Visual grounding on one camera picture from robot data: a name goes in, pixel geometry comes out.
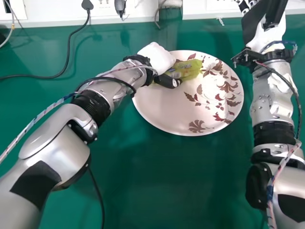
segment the robotic arm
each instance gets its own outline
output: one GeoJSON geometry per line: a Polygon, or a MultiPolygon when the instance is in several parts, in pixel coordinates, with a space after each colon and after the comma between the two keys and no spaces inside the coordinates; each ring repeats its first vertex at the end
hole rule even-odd
{"type": "MultiPolygon", "coordinates": [[[[162,75],[176,59],[152,43],[125,58],[113,70],[151,64],[162,75]]],[[[130,69],[108,75],[135,89],[149,85],[151,70],[130,69]]],[[[49,193],[68,188],[87,170],[88,144],[97,140],[99,127],[132,91],[124,84],[98,80],[81,88],[24,143],[14,167],[0,179],[0,224],[3,229],[36,229],[49,193]]]]}
{"type": "MultiPolygon", "coordinates": [[[[294,53],[281,42],[287,0],[252,0],[249,8],[244,0],[237,1],[244,15],[245,48],[233,62],[248,67],[254,79],[250,111],[254,130],[253,165],[247,176],[246,199],[265,213],[270,200],[268,182],[296,140],[291,119],[292,91],[264,65],[275,69],[295,88],[290,70],[294,53]]],[[[144,68],[116,72],[109,77],[135,89],[156,79],[160,84],[171,84],[169,87],[179,85],[180,82],[160,77],[175,62],[166,50],[153,43],[138,54],[113,69],[151,64],[159,77],[154,79],[153,73],[144,68]]],[[[88,144],[97,140],[99,127],[130,93],[128,86],[113,81],[89,83],[27,139],[14,167],[0,178],[1,228],[38,228],[50,192],[68,188],[84,174],[91,159],[88,144]]],[[[298,149],[276,179],[271,195],[279,229],[305,228],[304,177],[303,151],[298,149]]]]}
{"type": "Polygon", "coordinates": [[[286,30],[284,10],[287,2],[260,0],[250,5],[246,12],[243,8],[245,48],[232,60],[235,66],[248,67],[254,80],[254,97],[250,108],[254,131],[253,165],[247,175],[246,199],[253,208],[260,209],[264,214],[269,211],[269,226],[274,226],[271,223],[274,220],[279,229],[304,229],[305,161],[301,149],[296,150],[287,167],[276,178],[273,195],[268,190],[268,182],[278,170],[280,161],[296,144],[295,125],[291,118],[292,90],[265,67],[276,70],[297,91],[290,69],[294,52],[285,49],[282,42],[286,30]],[[273,203],[272,215],[267,205],[269,200],[273,203]]]}

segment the wall socket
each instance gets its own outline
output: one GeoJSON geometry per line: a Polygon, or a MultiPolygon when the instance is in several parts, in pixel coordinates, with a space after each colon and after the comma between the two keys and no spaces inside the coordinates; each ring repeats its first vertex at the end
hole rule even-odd
{"type": "MultiPolygon", "coordinates": [[[[94,9],[91,11],[92,17],[100,16],[117,16],[117,12],[114,7],[114,0],[91,0],[94,5],[94,9]]],[[[134,0],[126,1],[125,15],[133,14],[135,11],[134,0]]]]}
{"type": "Polygon", "coordinates": [[[234,0],[207,0],[207,11],[239,10],[238,4],[234,0]]]}
{"type": "MultiPolygon", "coordinates": [[[[18,19],[27,19],[23,0],[10,0],[9,2],[18,19]]],[[[0,20],[11,20],[11,13],[6,12],[4,0],[0,0],[0,20]]]]}

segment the plate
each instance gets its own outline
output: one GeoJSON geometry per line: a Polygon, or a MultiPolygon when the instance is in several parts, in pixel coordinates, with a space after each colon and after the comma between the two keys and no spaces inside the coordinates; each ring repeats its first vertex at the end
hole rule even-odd
{"type": "Polygon", "coordinates": [[[177,62],[200,60],[202,67],[197,76],[175,89],[155,83],[139,88],[132,101],[140,115],[163,131],[183,136],[212,134],[234,121],[242,109],[244,91],[233,69],[203,52],[171,54],[177,62]]]}

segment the green tablecloth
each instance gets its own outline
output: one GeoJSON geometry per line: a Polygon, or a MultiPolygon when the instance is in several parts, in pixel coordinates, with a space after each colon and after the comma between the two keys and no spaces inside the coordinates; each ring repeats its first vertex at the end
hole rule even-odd
{"type": "MultiPolygon", "coordinates": [[[[292,71],[305,105],[302,18],[287,18],[285,39],[299,45],[292,71]]],[[[225,26],[215,19],[168,20],[161,31],[153,23],[86,27],[73,38],[73,58],[64,76],[0,82],[1,151],[49,104],[152,41],[168,50],[205,52],[232,67],[230,58],[244,46],[240,19],[223,21],[225,26]]],[[[63,66],[67,37],[74,29],[16,30],[9,45],[0,50],[0,75],[55,74],[63,66]]],[[[165,133],[147,123],[130,98],[106,121],[99,140],[90,146],[92,170],[106,207],[105,229],[260,228],[261,214],[244,198],[253,147],[248,112],[252,77],[242,67],[236,72],[244,86],[243,109],[231,125],[215,134],[182,137],[165,133]]],[[[0,175],[15,163],[22,143],[1,164],[0,175]]],[[[86,174],[69,189],[50,195],[40,229],[97,229],[100,223],[100,206],[86,174]]]]}

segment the yellow object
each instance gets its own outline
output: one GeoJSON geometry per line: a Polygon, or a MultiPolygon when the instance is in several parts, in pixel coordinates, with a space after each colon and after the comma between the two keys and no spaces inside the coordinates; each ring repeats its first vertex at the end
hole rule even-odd
{"type": "Polygon", "coordinates": [[[185,81],[194,79],[202,73],[202,61],[192,59],[188,61],[177,61],[175,65],[165,74],[174,79],[181,79],[182,81],[185,81]]]}

